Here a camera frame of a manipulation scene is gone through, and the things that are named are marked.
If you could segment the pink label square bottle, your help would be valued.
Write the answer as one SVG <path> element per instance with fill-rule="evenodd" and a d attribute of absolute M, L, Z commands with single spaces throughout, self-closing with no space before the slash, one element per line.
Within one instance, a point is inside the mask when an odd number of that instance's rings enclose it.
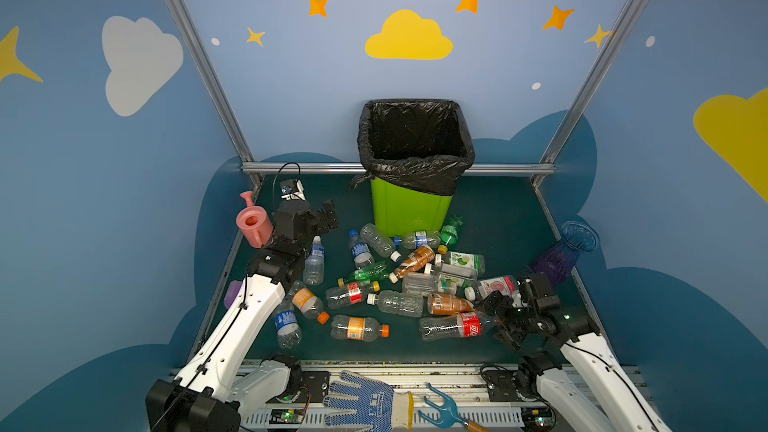
<path fill-rule="evenodd" d="M 464 298 L 470 302 L 483 300 L 493 292 L 500 292 L 503 296 L 512 297 L 514 300 L 520 298 L 517 282 L 511 276 L 474 281 L 463 289 Z"/>

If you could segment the blue label bottle white cap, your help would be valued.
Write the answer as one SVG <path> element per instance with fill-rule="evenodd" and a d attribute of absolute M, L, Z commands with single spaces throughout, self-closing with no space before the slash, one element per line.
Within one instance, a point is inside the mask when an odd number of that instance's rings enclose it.
<path fill-rule="evenodd" d="M 320 236 L 315 236 L 310 255 L 305 261 L 303 280 L 308 285 L 320 285 L 325 276 L 325 248 Z"/>

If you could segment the red label cola bottle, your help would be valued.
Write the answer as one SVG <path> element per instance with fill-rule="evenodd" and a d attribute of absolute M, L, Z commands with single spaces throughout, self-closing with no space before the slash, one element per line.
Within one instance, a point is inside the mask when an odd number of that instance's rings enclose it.
<path fill-rule="evenodd" d="M 497 325 L 495 317 L 480 312 L 465 312 L 450 316 L 422 318 L 419 333 L 426 342 L 464 339 L 482 336 Z"/>

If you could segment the small orange cap bottle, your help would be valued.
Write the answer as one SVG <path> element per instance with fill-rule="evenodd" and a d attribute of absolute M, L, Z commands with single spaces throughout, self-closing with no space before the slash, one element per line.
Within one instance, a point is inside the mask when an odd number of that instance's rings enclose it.
<path fill-rule="evenodd" d="M 325 324 L 330 318 L 322 300 L 307 287 L 297 289 L 292 294 L 291 302 L 309 320 Z"/>

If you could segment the brown tea bottle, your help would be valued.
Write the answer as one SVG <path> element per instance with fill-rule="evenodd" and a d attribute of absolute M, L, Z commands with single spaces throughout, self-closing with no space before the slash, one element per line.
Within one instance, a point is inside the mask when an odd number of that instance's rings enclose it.
<path fill-rule="evenodd" d="M 445 293 L 430 293 L 426 303 L 428 312 L 433 316 L 449 316 L 474 311 L 470 301 Z"/>

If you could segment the orange label clear bottle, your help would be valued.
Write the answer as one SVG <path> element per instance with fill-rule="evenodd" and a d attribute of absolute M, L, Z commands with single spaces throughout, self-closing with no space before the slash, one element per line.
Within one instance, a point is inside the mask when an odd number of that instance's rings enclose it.
<path fill-rule="evenodd" d="M 337 340 L 373 342 L 390 335 L 390 327 L 370 317 L 336 315 L 332 318 L 330 335 Z"/>

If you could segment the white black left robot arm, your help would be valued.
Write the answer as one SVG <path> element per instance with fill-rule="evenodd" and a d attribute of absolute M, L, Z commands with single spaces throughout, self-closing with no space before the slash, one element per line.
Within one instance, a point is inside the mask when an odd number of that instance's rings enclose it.
<path fill-rule="evenodd" d="M 153 431 L 238 431 L 269 400 L 294 395 L 300 367 L 270 359 L 238 374 L 252 343 L 292 285 L 301 277 L 315 237 L 339 225 L 335 205 L 314 209 L 305 200 L 283 202 L 274 229 L 257 249 L 234 303 L 199 351 L 170 381 L 158 380 L 145 404 Z"/>

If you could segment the blue label bottle near arm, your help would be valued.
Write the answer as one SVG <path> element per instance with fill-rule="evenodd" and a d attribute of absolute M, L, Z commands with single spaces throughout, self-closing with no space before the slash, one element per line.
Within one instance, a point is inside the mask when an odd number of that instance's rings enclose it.
<path fill-rule="evenodd" d="M 298 346 L 303 338 L 302 330 L 291 303 L 281 304 L 273 313 L 277 342 L 282 349 Z"/>

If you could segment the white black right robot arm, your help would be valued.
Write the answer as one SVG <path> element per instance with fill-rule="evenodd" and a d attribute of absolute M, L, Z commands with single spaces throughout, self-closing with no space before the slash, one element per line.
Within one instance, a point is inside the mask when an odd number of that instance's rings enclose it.
<path fill-rule="evenodd" d="M 521 277 L 509 294 L 488 293 L 477 309 L 495 318 L 496 337 L 516 352 L 526 338 L 542 336 L 558 348 L 594 396 L 589 399 L 542 350 L 522 355 L 513 373 L 516 393 L 543 402 L 575 431 L 668 431 L 670 427 L 631 381 L 588 315 L 566 311 L 543 273 Z"/>

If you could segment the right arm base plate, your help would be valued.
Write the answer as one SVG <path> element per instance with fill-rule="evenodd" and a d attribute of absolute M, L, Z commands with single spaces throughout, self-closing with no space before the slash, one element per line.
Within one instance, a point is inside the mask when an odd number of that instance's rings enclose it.
<path fill-rule="evenodd" d="M 483 364 L 479 375 L 486 383 L 491 402 L 537 402 L 538 398 L 518 384 L 516 370 L 497 364 Z"/>

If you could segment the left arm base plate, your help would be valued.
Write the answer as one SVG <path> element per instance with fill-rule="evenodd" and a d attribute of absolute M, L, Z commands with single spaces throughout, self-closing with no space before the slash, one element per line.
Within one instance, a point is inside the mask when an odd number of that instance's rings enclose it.
<path fill-rule="evenodd" d="M 285 404 L 321 403 L 328 394 L 330 379 L 328 371 L 302 371 L 301 376 L 293 375 L 289 379 L 287 391 L 278 401 Z"/>

